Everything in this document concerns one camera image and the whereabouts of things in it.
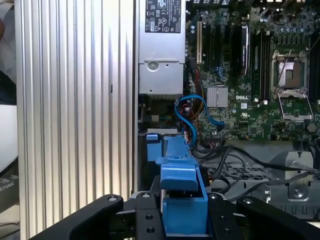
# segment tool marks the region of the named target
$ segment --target blue plastic bracket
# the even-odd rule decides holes
[[[162,218],[167,234],[207,234],[208,196],[199,165],[182,136],[164,137],[165,157],[158,157],[161,166],[160,188],[190,192],[186,197],[165,197]]]

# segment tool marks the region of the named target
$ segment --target pcie slot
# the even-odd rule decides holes
[[[319,34],[313,34],[310,38],[310,45],[313,46],[310,51],[310,73],[309,73],[309,99],[312,102],[320,100],[320,41]]]
[[[213,65],[215,67],[220,67],[221,62],[221,26],[216,25],[214,30],[214,58],[213,58]]]
[[[271,38],[260,33],[260,99],[270,98]]]
[[[202,21],[196,24],[196,64],[202,64]]]
[[[212,67],[212,35],[211,35],[211,25],[207,25],[204,31],[204,40],[202,51],[205,53],[205,66],[207,69]]]

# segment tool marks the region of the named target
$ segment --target white surface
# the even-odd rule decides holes
[[[20,229],[20,206],[14,205],[0,214],[0,238]]]
[[[18,156],[17,106],[0,105],[0,172]]]

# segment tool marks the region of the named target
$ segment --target screw hole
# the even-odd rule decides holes
[[[152,215],[147,215],[147,216],[145,216],[145,219],[148,219],[148,220],[151,220],[151,219],[153,219],[154,218],[154,216],[152,216]]]
[[[148,234],[152,234],[152,233],[155,232],[155,229],[154,229],[153,227],[149,227],[149,228],[146,229],[146,232],[147,232]]]

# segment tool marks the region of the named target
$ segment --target electronic component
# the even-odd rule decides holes
[[[196,64],[202,64],[202,21],[196,24]]]
[[[221,63],[221,26],[216,25],[214,28],[214,40],[213,40],[214,48],[213,48],[213,60],[214,66],[220,67]]]
[[[174,100],[183,94],[186,2],[142,0],[139,9],[139,93]]]
[[[310,51],[310,72],[309,72],[309,92],[310,101],[316,103],[320,100],[320,41],[319,34],[311,36],[312,51]]]
[[[271,86],[274,89],[273,94],[277,96],[280,102],[282,117],[285,120],[303,122],[313,119],[313,111],[307,95],[307,56],[304,51],[299,53],[282,53],[275,50],[271,63]],[[295,116],[291,113],[285,113],[282,98],[294,97],[305,99],[308,110],[307,115]]]
[[[233,30],[231,55],[232,71],[235,76],[245,76],[248,72],[249,36],[249,27],[246,24],[236,26]]]
[[[228,87],[209,87],[207,89],[207,106],[209,108],[227,108]]]
[[[253,70],[258,72],[259,79],[252,78],[252,96],[260,100],[270,99],[271,69],[271,33],[263,29],[253,36]]]
[[[313,123],[313,122],[311,122],[311,123],[309,123],[308,124],[308,126],[306,127],[306,129],[307,129],[307,131],[309,132],[309,133],[315,133],[316,131],[317,131],[317,126]]]

